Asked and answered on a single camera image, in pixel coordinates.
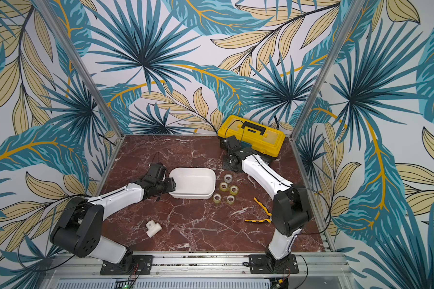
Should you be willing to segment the transparent tape roll five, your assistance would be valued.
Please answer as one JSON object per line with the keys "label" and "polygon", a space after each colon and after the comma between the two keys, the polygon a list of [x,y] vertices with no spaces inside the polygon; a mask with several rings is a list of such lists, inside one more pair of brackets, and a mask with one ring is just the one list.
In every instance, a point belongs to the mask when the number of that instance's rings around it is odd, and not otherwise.
{"label": "transparent tape roll five", "polygon": [[232,185],[229,188],[229,192],[231,195],[236,196],[239,193],[239,187],[237,185]]}

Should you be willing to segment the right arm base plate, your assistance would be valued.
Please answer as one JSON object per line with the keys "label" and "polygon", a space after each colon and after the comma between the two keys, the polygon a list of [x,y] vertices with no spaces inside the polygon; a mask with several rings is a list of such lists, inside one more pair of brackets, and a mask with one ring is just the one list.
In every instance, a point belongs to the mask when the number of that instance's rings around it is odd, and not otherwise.
{"label": "right arm base plate", "polygon": [[248,256],[247,266],[251,274],[298,274],[299,268],[294,254],[288,254],[280,260],[276,260],[270,254],[252,254]]}

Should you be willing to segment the transparent tape roll seven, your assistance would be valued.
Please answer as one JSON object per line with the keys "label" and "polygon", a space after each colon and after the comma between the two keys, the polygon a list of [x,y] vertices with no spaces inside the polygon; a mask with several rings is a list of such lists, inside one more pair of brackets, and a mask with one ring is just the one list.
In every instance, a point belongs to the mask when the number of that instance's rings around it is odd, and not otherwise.
{"label": "transparent tape roll seven", "polygon": [[229,205],[233,205],[235,203],[235,201],[236,201],[236,198],[233,195],[229,195],[226,197],[226,202]]}

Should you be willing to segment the transparent tape roll two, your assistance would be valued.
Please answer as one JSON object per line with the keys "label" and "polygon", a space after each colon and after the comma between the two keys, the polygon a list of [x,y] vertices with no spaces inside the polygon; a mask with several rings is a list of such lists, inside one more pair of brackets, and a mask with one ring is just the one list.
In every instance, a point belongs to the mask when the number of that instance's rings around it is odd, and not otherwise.
{"label": "transparent tape roll two", "polygon": [[228,183],[228,184],[230,184],[230,183],[232,183],[232,181],[233,181],[233,176],[231,175],[231,174],[226,174],[225,176],[224,176],[224,181],[226,182],[226,183]]}

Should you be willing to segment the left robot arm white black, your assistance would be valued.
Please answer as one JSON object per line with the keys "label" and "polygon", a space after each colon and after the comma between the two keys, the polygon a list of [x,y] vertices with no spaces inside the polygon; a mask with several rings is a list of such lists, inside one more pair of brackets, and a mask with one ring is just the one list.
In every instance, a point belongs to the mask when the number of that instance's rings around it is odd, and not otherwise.
{"label": "left robot arm white black", "polygon": [[130,205],[174,192],[176,183],[165,174],[166,167],[154,163],[146,175],[120,189],[89,199],[76,197],[62,211],[50,242],[79,258],[89,256],[108,264],[131,266],[131,250],[103,237],[102,223]]}

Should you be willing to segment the transparent tape roll four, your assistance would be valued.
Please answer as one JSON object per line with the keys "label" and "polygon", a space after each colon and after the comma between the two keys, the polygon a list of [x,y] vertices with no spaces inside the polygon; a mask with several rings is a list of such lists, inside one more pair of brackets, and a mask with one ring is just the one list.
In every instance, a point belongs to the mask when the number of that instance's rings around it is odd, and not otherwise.
{"label": "transparent tape roll four", "polygon": [[229,184],[226,182],[221,182],[219,185],[220,191],[229,191]]}

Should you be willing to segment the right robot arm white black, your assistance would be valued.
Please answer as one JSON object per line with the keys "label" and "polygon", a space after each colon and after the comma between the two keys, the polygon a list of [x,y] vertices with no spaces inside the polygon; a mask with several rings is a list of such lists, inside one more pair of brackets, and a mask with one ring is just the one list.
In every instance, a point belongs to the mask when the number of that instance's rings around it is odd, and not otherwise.
{"label": "right robot arm white black", "polygon": [[295,238],[313,218],[307,189],[297,187],[281,177],[252,148],[243,148],[235,136],[221,138],[221,148],[227,153],[231,171],[252,177],[272,200],[271,220],[276,230],[268,245],[272,260],[285,259]]}

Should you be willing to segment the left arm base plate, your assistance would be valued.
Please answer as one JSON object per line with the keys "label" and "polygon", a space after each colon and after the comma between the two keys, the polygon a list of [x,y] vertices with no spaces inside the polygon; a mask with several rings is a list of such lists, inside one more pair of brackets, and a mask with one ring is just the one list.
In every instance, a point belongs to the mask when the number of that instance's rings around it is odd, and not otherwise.
{"label": "left arm base plate", "polygon": [[118,264],[103,261],[100,275],[149,275],[153,264],[153,255],[130,255]]}

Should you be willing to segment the white plastic storage box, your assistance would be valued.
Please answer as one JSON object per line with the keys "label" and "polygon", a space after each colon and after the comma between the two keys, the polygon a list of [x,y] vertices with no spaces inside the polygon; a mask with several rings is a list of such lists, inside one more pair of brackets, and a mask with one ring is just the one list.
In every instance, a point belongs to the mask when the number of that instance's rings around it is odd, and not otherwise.
{"label": "white plastic storage box", "polygon": [[210,199],[216,187],[216,174],[207,168],[178,167],[170,172],[176,189],[175,199]]}

